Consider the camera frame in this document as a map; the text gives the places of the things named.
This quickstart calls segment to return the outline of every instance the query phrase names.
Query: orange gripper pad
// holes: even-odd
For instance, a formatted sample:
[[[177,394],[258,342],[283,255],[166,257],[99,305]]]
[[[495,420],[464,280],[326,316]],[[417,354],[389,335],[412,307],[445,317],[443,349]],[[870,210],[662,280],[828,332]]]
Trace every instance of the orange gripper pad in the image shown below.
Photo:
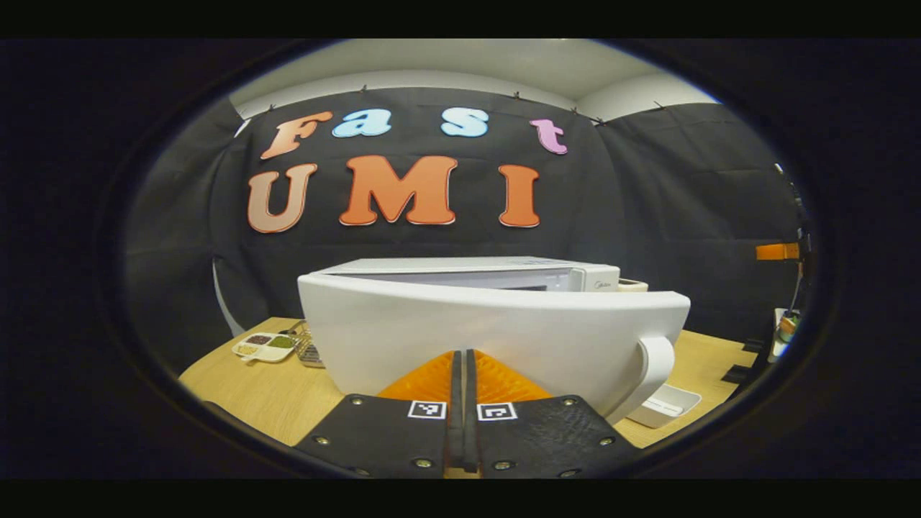
[[[480,351],[476,357],[476,402],[508,403],[552,397],[550,393],[506,367],[499,360]]]
[[[431,359],[385,388],[378,394],[378,397],[449,403],[451,400],[451,362],[453,360],[454,351]]]

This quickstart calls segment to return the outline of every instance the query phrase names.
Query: grater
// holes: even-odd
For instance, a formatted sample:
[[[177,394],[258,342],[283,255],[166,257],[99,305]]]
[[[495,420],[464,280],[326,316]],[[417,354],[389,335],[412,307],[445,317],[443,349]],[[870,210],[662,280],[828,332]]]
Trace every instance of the grater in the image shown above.
[[[320,360],[320,353],[313,345],[313,336],[310,334],[307,321],[298,321],[287,330],[286,334],[294,340],[294,351],[302,364],[315,369],[325,369]]]

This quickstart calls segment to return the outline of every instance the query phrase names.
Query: wooden table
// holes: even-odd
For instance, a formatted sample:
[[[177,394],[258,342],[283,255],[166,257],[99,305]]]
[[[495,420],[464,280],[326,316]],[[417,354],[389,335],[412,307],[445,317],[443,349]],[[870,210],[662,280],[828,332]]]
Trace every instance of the wooden table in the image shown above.
[[[252,333],[277,333],[297,322],[270,318]],[[230,348],[234,338],[208,353],[187,369],[180,381],[195,395],[221,405],[255,429],[289,446],[304,438],[342,401],[324,369],[306,367],[291,354],[279,363],[254,361],[246,365]],[[756,355],[742,344],[682,331],[675,343],[675,366],[667,383],[700,394],[703,399],[690,412],[668,425],[651,429],[624,419],[614,425],[633,445],[645,448],[688,426],[726,402],[737,385],[721,381],[733,365],[751,367]]]

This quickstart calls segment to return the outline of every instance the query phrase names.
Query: orange letter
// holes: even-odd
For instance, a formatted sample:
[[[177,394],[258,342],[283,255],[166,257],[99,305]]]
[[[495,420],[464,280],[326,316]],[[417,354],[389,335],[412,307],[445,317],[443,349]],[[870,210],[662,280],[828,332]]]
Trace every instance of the orange letter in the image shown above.
[[[263,234],[284,232],[293,227],[304,213],[307,179],[316,170],[317,164],[302,164],[285,173],[285,176],[291,179],[288,187],[288,204],[285,212],[277,216],[269,214],[269,193],[272,184],[278,178],[278,173],[267,171],[250,178],[250,206],[247,209],[250,226]]]
[[[454,213],[448,208],[448,177],[458,167],[451,157],[422,157],[401,179],[387,159],[369,155],[355,157],[345,165],[354,172],[348,210],[339,217],[343,225],[370,225],[378,220],[371,210],[371,196],[390,223],[396,221],[415,195],[406,220],[416,225],[449,225]]]
[[[534,181],[541,175],[523,166],[502,166],[506,177],[506,211],[499,221],[507,227],[537,227],[541,219],[534,213]]]
[[[279,124],[275,140],[272,141],[272,146],[262,153],[262,159],[268,160],[271,157],[284,155],[288,151],[294,151],[300,146],[300,143],[294,140],[296,136],[307,138],[313,135],[313,130],[317,129],[317,122],[322,123],[330,119],[332,119],[332,112],[323,112]]]

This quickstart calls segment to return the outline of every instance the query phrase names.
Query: palette tray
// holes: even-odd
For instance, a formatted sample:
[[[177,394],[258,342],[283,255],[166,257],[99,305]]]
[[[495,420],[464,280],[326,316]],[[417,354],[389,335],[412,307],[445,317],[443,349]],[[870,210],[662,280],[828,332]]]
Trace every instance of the palette tray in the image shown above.
[[[295,350],[295,340],[274,333],[255,333],[239,341],[231,350],[240,357],[252,354],[253,359],[276,363],[287,358],[291,351]]]

